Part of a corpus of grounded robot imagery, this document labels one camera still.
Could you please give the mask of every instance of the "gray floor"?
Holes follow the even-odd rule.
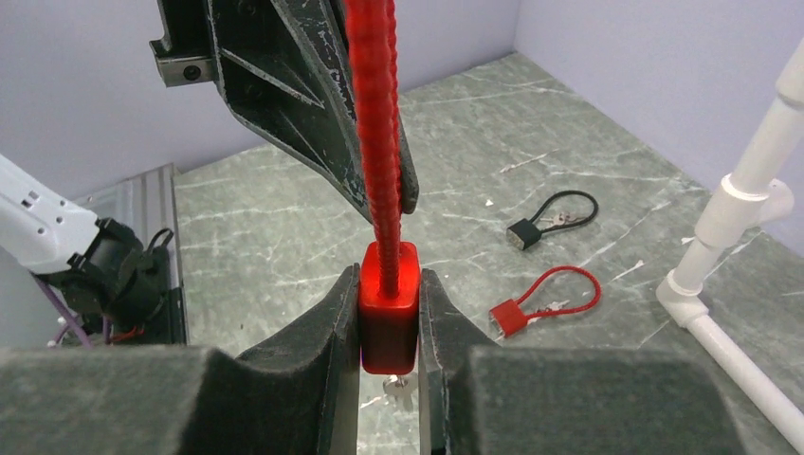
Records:
[[[548,267],[583,265],[603,283],[593,311],[540,320],[501,344],[690,355],[714,374],[752,453],[794,453],[655,301],[706,190],[522,56],[416,89],[400,106],[422,187],[403,236],[478,326],[496,335],[487,321],[492,306],[520,295]],[[525,253],[505,241],[506,226],[566,189],[597,196],[592,225],[545,237]],[[175,191],[191,341],[233,355],[321,298],[372,239],[335,190],[273,147],[179,176]],[[569,200],[558,209],[588,208]],[[705,297],[714,319],[804,408],[802,266],[755,229],[722,258]],[[582,278],[561,278],[525,305],[580,304],[589,290]],[[359,453],[418,453],[416,412],[388,403],[381,380],[363,378]]]

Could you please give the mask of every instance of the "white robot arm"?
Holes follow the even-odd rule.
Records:
[[[66,271],[98,236],[98,215],[0,155],[0,246],[35,275]]]
[[[144,248],[129,227],[71,203],[0,155],[0,247],[79,314],[127,328],[153,320],[171,298],[173,235],[162,229]]]

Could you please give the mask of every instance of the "red wire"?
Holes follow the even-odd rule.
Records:
[[[346,0],[363,175],[379,250],[380,293],[399,293],[399,153],[393,134],[392,53],[387,0]]]
[[[594,286],[594,297],[592,297],[592,299],[589,300],[589,303],[587,303],[587,304],[585,304],[583,306],[578,306],[578,307],[575,307],[575,308],[560,309],[560,310],[541,310],[541,311],[537,311],[536,313],[527,315],[528,319],[547,318],[547,317],[551,317],[551,316],[561,316],[561,315],[572,315],[573,313],[580,313],[582,311],[589,310],[593,306],[597,305],[597,303],[600,301],[600,296],[603,294],[603,290],[600,288],[600,282],[598,282],[597,278],[595,278],[594,275],[592,273],[590,273],[589,271],[584,270],[583,268],[580,268],[580,267],[575,267],[574,265],[561,265],[561,266],[558,266],[558,267],[553,267],[550,270],[547,270],[546,272],[544,272],[544,274],[542,274],[539,277],[538,280],[536,280],[536,282],[533,283],[532,286],[530,286],[530,289],[528,289],[527,292],[522,294],[522,297],[520,297],[520,298],[518,298],[518,299],[516,299],[514,301],[517,303],[517,305],[522,304],[524,301],[527,300],[527,298],[529,298],[531,296],[531,294],[533,294],[533,292],[545,280],[547,280],[552,275],[554,275],[554,274],[556,274],[558,272],[575,272],[575,273],[578,273],[578,274],[583,275],[584,277],[588,278],[589,281],[592,282],[592,285]]]
[[[119,343],[119,342],[124,341],[126,339],[130,339],[130,338],[133,338],[133,337],[138,337],[138,336],[140,336],[140,335],[142,335],[144,333],[145,333],[145,329],[138,329],[137,327],[135,327],[135,328],[131,329],[130,331],[126,332],[125,334],[120,334],[120,335],[118,335],[116,337],[112,337],[111,341],[113,343]]]

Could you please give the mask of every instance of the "white wall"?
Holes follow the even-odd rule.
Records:
[[[801,0],[522,0],[515,48],[710,189],[737,163],[804,37]],[[804,146],[781,176],[804,255]]]
[[[520,0],[397,0],[402,88],[513,48]],[[0,153],[68,196],[262,142],[213,84],[167,90],[155,0],[0,2]]]

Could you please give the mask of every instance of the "silver key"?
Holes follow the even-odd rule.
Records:
[[[563,308],[563,307],[567,306],[567,303],[569,303],[569,302],[570,302],[569,300],[565,300],[565,301],[554,301],[554,302],[550,303],[549,305],[545,306],[544,308],[541,308],[541,310],[558,311],[558,310],[560,310],[561,308]],[[532,318],[532,319],[528,320],[528,325],[530,325],[530,324],[532,324],[532,323],[536,322],[537,320],[539,320],[539,319],[541,319],[541,318],[542,318],[542,317],[541,317],[541,316],[539,316],[538,318]]]
[[[562,222],[563,222],[562,224],[564,224],[564,225],[569,225],[570,223],[574,223],[574,222],[576,222],[576,221],[581,219],[579,216],[575,216],[575,215],[573,215],[571,213],[564,213],[563,215],[564,215],[564,217],[562,219]]]
[[[413,410],[413,392],[419,386],[416,372],[397,376],[392,374],[382,381],[382,390],[393,397],[396,404],[401,404],[406,411]]]
[[[550,228],[553,226],[561,226],[565,223],[564,217],[567,213],[561,212],[553,216],[545,216],[543,218],[539,218],[539,221],[544,221],[550,223]]]

